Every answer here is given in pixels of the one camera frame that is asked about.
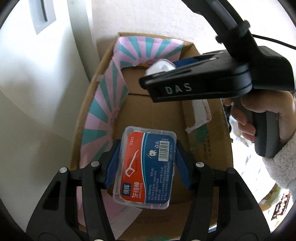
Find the white fleece sleeve forearm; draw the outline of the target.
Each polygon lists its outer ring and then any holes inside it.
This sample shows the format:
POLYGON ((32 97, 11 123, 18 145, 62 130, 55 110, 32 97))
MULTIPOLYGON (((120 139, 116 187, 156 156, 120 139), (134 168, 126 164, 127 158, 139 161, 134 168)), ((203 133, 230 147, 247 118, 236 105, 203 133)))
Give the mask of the white fleece sleeve forearm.
POLYGON ((296 144, 295 133, 274 158, 263 157, 263 163, 276 184, 290 191, 292 201, 295 203, 296 178, 296 144))

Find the person's right hand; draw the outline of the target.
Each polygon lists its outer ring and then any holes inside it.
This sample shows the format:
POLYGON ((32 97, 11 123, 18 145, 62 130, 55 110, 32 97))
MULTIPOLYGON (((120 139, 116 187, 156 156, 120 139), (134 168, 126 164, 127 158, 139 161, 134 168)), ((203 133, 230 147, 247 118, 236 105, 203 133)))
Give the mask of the person's right hand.
MULTIPOLYGON (((290 92, 259 90, 241 97, 244 108, 255 113, 270 111, 278 114, 280 142, 286 144, 295 133, 295 99, 290 92)), ((238 122, 243 137, 255 142, 256 128, 248 122, 246 114, 231 99, 223 99, 226 106, 232 106, 231 115, 238 122)))

